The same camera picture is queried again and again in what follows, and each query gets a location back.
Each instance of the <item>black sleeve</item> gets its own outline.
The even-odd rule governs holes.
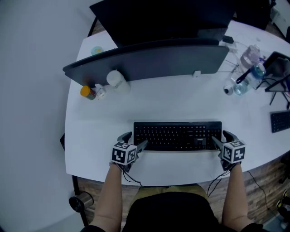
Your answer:
[[[87,227],[84,227],[81,230],[81,232],[105,232],[105,231],[96,226],[87,226]]]
[[[263,225],[256,223],[251,223],[242,229],[241,232],[266,232],[267,230],[263,229]]]

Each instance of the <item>keyboard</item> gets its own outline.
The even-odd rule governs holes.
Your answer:
[[[145,150],[215,150],[212,136],[221,140],[222,122],[134,122],[134,145],[148,140]]]
[[[272,133],[290,128],[290,111],[271,113]]]

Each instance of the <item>white desk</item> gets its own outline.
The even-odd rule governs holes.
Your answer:
[[[226,35],[236,43],[238,56],[250,44],[264,53],[273,51],[290,56],[290,44],[251,26],[232,21]],[[94,46],[116,48],[107,32],[84,39],[77,60],[90,56]],[[227,60],[236,62],[229,53]],[[219,71],[200,78],[159,77],[130,83],[131,92],[122,96],[106,87],[104,100],[90,101],[72,81],[65,125],[65,160],[68,174],[104,181],[109,170],[112,146],[119,135],[133,131],[133,121],[221,121],[246,142],[243,171],[265,164],[290,150],[290,130],[271,133],[269,112],[286,109],[286,101],[260,88],[244,96],[227,96],[223,86],[233,65],[224,62]],[[209,181],[222,173],[217,151],[143,152],[130,175],[143,185],[161,186]],[[122,180],[123,184],[132,184]]]

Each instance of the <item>khaki pants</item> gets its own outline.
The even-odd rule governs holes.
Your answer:
[[[145,187],[140,188],[134,199],[132,200],[131,205],[138,199],[157,195],[160,193],[168,193],[168,192],[182,192],[182,193],[194,193],[204,197],[206,200],[208,196],[204,189],[200,187],[198,184],[187,185],[187,186],[170,186],[169,188],[166,187]]]

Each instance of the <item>forearm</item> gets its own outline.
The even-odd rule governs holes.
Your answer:
[[[114,164],[110,166],[100,197],[97,202],[92,225],[106,232],[120,231],[122,221],[121,170]]]
[[[222,223],[236,231],[241,231],[252,221],[247,218],[248,201],[240,164],[230,174],[225,204],[223,206]]]

